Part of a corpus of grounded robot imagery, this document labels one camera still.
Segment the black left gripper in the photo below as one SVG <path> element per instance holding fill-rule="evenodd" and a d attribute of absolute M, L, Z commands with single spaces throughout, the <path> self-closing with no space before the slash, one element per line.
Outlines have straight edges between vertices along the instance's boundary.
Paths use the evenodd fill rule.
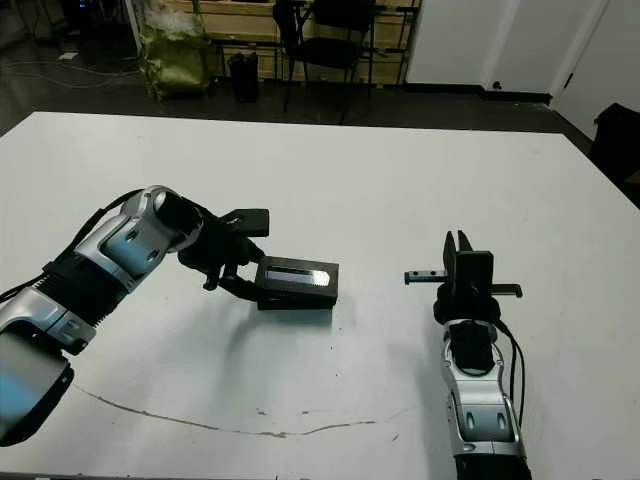
<path fill-rule="evenodd" d="M 238 230 L 243 225 L 243 211 L 232 211 L 218 217 L 201 211 L 202 227 L 197 238 L 188 247 L 178 251 L 179 262 L 205 275 L 203 288 L 213 291 L 223 288 L 233 296 L 257 303 L 261 289 L 237 276 L 237 268 L 248 261 L 260 261 L 265 253 L 251 239 Z"/>

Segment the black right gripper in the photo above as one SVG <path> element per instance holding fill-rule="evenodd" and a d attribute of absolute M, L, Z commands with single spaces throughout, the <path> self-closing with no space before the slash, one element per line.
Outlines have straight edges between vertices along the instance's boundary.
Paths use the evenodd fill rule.
<path fill-rule="evenodd" d="M 493 323 L 500 319 L 497 296 L 523 297 L 517 283 L 493 281 L 494 256 L 491 252 L 474 252 L 462 231 L 457 231 L 458 252 L 451 231 L 445 237 L 443 268 L 441 270 L 409 270 L 404 273 L 406 285 L 437 283 L 439 285 L 433 304 L 437 323 L 453 320 L 477 320 Z"/>

